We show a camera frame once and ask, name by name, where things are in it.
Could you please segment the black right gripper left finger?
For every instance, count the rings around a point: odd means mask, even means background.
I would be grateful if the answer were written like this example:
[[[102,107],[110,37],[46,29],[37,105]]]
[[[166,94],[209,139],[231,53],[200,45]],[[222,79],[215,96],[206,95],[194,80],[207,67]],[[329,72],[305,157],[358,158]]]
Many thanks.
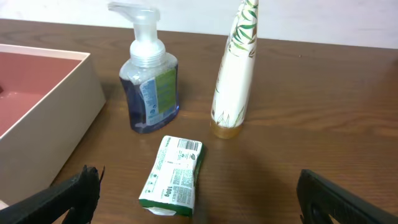
[[[83,166],[80,173],[58,185],[1,210],[1,223],[53,223],[63,214],[63,223],[90,223],[100,199],[104,173]]]

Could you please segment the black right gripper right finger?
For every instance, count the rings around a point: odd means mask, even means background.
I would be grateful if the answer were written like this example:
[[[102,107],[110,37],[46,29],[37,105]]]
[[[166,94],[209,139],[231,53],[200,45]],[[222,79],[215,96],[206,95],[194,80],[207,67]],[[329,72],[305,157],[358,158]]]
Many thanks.
[[[303,169],[297,184],[303,224],[397,223],[397,217],[368,203],[328,179]]]

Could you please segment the green white soap bar pack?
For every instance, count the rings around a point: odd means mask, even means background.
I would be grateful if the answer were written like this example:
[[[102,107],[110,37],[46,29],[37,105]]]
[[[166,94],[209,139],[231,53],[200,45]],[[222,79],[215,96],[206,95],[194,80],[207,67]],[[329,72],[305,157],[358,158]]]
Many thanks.
[[[200,141],[164,136],[139,196],[140,205],[155,215],[192,216],[204,155]]]

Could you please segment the white box with pink interior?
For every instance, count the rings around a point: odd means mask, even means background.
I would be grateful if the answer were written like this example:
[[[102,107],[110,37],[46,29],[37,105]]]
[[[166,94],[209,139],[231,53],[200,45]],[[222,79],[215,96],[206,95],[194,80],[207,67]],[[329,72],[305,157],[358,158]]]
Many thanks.
[[[86,52],[1,46],[1,200],[50,186],[105,104]]]

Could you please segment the white bamboo print lotion tube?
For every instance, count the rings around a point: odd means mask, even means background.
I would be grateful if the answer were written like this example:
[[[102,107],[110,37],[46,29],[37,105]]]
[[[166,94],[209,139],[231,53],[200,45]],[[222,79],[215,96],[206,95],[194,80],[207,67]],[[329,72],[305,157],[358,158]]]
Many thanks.
[[[221,139],[236,136],[248,107],[257,48],[258,0],[243,0],[221,59],[211,107],[211,129]]]

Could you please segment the clear foam soap pump bottle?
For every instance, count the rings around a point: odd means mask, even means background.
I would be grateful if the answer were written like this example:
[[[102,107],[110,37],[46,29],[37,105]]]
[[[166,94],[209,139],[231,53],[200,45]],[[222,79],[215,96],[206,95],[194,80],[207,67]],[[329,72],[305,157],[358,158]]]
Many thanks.
[[[151,133],[178,114],[178,60],[166,52],[157,36],[157,8],[112,1],[108,9],[133,24],[130,59],[121,67],[119,79],[126,94],[131,129],[139,134]]]

